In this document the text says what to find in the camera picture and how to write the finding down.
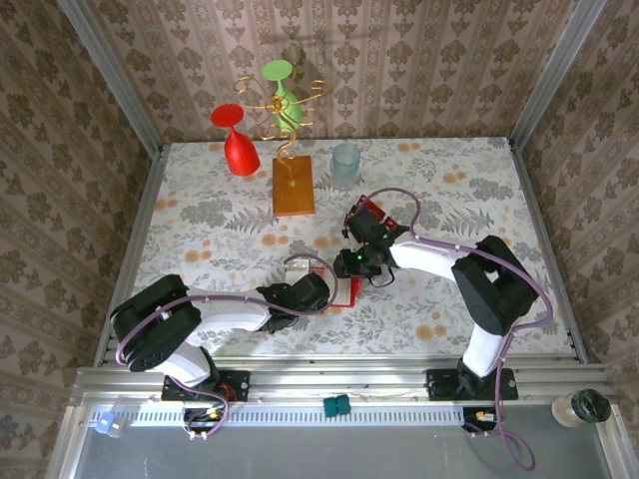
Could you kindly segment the clear plastic cup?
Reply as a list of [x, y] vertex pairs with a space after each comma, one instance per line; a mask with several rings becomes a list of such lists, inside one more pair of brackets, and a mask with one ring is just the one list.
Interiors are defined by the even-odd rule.
[[341, 143], [332, 150], [330, 172], [337, 185], [352, 184], [358, 175], [360, 149], [353, 143]]

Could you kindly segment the red card holder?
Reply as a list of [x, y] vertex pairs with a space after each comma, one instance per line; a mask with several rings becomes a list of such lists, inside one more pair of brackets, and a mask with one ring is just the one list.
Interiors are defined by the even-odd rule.
[[328, 305], [342, 308], [353, 308], [361, 289], [360, 278], [338, 278], [325, 268], [322, 279], [329, 288]]

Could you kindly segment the small blue white clip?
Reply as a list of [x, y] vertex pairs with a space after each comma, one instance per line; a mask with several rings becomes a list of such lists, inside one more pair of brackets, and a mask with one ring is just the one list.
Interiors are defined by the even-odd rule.
[[100, 414], [96, 423], [95, 431], [110, 438], [121, 438], [128, 430], [130, 420], [124, 415], [114, 411], [105, 411]]

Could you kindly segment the red plastic goblet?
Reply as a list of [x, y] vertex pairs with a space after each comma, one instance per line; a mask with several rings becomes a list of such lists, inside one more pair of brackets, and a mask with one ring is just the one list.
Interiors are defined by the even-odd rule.
[[236, 129], [243, 118], [244, 110], [238, 104], [221, 105], [211, 116], [216, 127], [230, 130], [225, 142], [225, 157], [231, 173], [239, 177], [252, 175], [261, 164], [252, 140]]

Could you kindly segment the grey metal base panel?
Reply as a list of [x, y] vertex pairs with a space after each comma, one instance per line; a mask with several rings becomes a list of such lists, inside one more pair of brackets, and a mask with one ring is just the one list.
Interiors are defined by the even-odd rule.
[[178, 428], [91, 431], [70, 471], [54, 479], [639, 479], [608, 458], [596, 431], [527, 427], [536, 468], [501, 442], [459, 428], [229, 427], [207, 441]]

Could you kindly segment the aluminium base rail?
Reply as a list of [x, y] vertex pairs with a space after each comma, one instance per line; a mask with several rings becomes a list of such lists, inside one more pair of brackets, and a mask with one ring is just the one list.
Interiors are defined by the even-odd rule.
[[[302, 355], [218, 357], [221, 369], [250, 374], [252, 404], [319, 404], [329, 396], [347, 394], [356, 405], [408, 405], [426, 401], [426, 372], [452, 368], [454, 356], [418, 355]], [[523, 405], [543, 404], [568, 392], [593, 388], [612, 396], [614, 389], [601, 364], [582, 364], [568, 357], [513, 356], [506, 361], [514, 372]], [[81, 404], [156, 403], [164, 377], [157, 371], [134, 373], [109, 362], [79, 368], [69, 402]]]

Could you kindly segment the aluminium table side rail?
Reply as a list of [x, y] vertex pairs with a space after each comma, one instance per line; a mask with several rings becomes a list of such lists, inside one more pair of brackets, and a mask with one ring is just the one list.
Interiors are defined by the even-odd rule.
[[581, 337], [579, 326], [575, 318], [570, 298], [561, 275], [557, 258], [552, 248], [548, 229], [545, 225], [543, 214], [538, 204], [533, 184], [526, 169], [523, 155], [520, 148], [514, 143], [513, 140], [508, 139], [508, 145], [510, 147], [520, 185], [526, 198], [526, 203], [540, 244], [541, 253], [544, 257], [559, 311], [562, 313], [564, 325], [571, 339], [575, 357], [581, 363], [588, 364], [590, 363], [590, 359], [588, 357], [585, 343]]
[[108, 351], [108, 344], [112, 335], [110, 320], [111, 312], [116, 306], [120, 305], [131, 296], [135, 285], [149, 225], [151, 223], [159, 190], [163, 182], [164, 171], [170, 151], [170, 145], [162, 146], [159, 149], [158, 155], [151, 163], [110, 305], [107, 309], [104, 327], [94, 356], [94, 367], [102, 366]]

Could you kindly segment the green plastic goblet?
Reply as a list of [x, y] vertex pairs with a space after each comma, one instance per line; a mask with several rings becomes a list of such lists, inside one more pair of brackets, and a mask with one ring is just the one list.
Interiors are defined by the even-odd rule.
[[285, 85], [286, 80], [291, 80], [294, 67], [283, 59], [273, 60], [264, 65], [263, 77], [277, 84], [274, 93], [274, 107], [276, 108], [276, 121], [284, 132], [295, 132], [302, 123], [303, 114], [296, 95], [290, 91], [290, 86]]

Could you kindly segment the clear jar black lid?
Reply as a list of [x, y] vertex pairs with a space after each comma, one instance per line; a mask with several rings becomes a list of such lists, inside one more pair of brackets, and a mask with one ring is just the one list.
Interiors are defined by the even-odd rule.
[[551, 404], [554, 419], [566, 428], [606, 422], [612, 413], [607, 397], [595, 389], [581, 389], [555, 399]]

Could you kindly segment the teal connector block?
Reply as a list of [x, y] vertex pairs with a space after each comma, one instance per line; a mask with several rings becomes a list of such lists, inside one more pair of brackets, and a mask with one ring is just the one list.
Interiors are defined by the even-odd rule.
[[324, 414], [328, 418], [348, 415], [351, 412], [350, 401], [346, 394], [327, 397], [322, 401], [322, 405]]

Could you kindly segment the aluminium frame post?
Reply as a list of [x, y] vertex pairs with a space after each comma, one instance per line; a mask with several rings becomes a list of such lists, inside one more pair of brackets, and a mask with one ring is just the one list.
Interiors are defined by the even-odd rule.
[[578, 0], [509, 137], [522, 150], [558, 91], [607, 0]]
[[129, 120], [138, 139], [152, 160], [162, 151], [163, 141], [147, 116], [143, 103], [129, 80], [125, 63], [117, 58], [98, 16], [91, 11], [86, 0], [58, 0], [71, 25], [103, 76], [119, 106]]

